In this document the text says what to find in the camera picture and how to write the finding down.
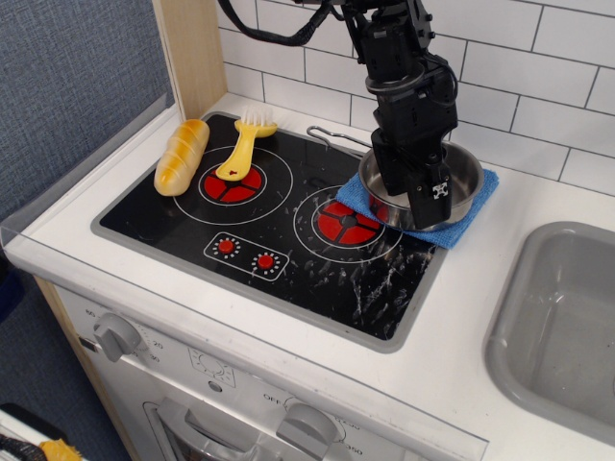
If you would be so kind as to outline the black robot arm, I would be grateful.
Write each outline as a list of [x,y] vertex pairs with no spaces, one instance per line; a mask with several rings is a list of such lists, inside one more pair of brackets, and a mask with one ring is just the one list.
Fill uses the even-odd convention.
[[429,50],[435,34],[419,1],[341,1],[345,22],[376,97],[370,157],[385,193],[406,198],[418,231],[452,214],[452,174],[443,139],[457,125],[457,79]]

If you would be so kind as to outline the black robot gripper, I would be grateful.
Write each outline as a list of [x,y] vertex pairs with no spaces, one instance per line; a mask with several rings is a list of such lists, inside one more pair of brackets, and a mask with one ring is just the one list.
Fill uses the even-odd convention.
[[[367,89],[378,101],[371,141],[386,192],[407,194],[415,229],[439,225],[452,212],[442,139],[457,126],[455,72],[431,53],[376,56],[367,69]],[[409,163],[422,166],[409,169]]]

